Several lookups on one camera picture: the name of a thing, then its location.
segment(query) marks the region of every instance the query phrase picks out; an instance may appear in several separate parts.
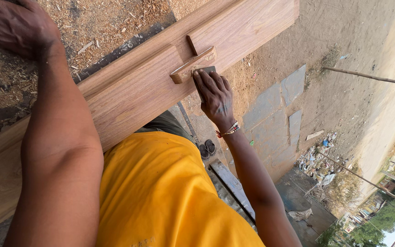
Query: sky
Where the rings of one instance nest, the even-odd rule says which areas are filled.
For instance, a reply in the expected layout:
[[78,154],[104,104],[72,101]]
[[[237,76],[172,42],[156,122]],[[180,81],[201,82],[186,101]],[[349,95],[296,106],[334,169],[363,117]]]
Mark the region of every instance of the sky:
[[395,229],[392,233],[383,232],[385,234],[384,244],[391,246],[395,241]]

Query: yellow t-shirt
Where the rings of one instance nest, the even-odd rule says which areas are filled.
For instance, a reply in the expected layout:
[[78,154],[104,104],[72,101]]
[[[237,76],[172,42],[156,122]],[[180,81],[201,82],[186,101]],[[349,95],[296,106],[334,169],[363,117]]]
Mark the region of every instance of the yellow t-shirt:
[[165,133],[134,133],[104,155],[97,246],[264,246],[218,198],[199,150]]

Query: gray stone paving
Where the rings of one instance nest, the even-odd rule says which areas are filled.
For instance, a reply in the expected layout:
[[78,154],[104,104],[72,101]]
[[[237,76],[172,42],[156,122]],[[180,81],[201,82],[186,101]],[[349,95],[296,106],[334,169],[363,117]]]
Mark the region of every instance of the gray stone paving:
[[288,77],[281,80],[281,92],[284,101],[286,102],[286,106],[289,106],[298,95],[303,93],[305,74],[306,65],[303,65]]
[[305,70],[303,65],[266,89],[243,116],[246,137],[254,141],[253,147],[273,179],[288,171],[296,159],[302,111],[288,116],[286,107],[303,93]]

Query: wooden pole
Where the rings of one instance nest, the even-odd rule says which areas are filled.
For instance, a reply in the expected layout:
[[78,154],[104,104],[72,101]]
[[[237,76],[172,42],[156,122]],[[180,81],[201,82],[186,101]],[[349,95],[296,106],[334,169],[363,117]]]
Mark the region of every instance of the wooden pole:
[[335,163],[335,164],[337,164],[338,166],[342,167],[343,169],[345,169],[345,170],[351,172],[353,175],[359,177],[360,179],[364,180],[365,182],[371,184],[372,186],[374,186],[374,187],[376,187],[376,188],[382,190],[382,191],[385,192],[387,195],[389,195],[389,196],[391,196],[392,198],[395,199],[395,195],[393,195],[391,192],[387,191],[386,189],[384,189],[384,188],[382,188],[382,187],[380,187],[380,186],[378,186],[378,185],[375,185],[374,183],[372,183],[372,182],[366,180],[365,178],[363,178],[362,176],[359,176],[358,174],[354,173],[352,170],[350,170],[350,169],[346,168],[345,166],[339,164],[338,162],[336,162],[335,160],[333,160],[333,159],[330,158],[329,156],[323,154],[322,152],[318,151],[318,153],[322,154],[324,157],[326,157],[327,159],[331,160],[333,163]]
[[378,81],[387,81],[387,82],[395,83],[395,80],[393,80],[393,79],[365,75],[365,74],[362,74],[362,73],[359,73],[359,72],[354,72],[354,71],[335,69],[335,68],[327,67],[327,66],[323,66],[323,69],[325,69],[325,70],[333,70],[333,71],[342,72],[342,73],[346,73],[346,74],[352,74],[352,75],[356,75],[356,76],[363,76],[363,77],[370,78],[370,79],[375,79],[375,80],[378,80]]

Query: sandal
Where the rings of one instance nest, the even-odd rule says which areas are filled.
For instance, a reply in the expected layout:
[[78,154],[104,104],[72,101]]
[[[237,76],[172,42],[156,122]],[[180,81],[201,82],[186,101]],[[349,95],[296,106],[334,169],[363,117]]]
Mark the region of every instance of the sandal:
[[205,146],[210,153],[210,156],[214,156],[216,154],[216,145],[214,145],[213,141],[208,139],[205,141]]
[[210,159],[210,153],[207,150],[207,147],[204,144],[199,145],[199,152],[200,152],[200,158],[203,161],[207,161]]

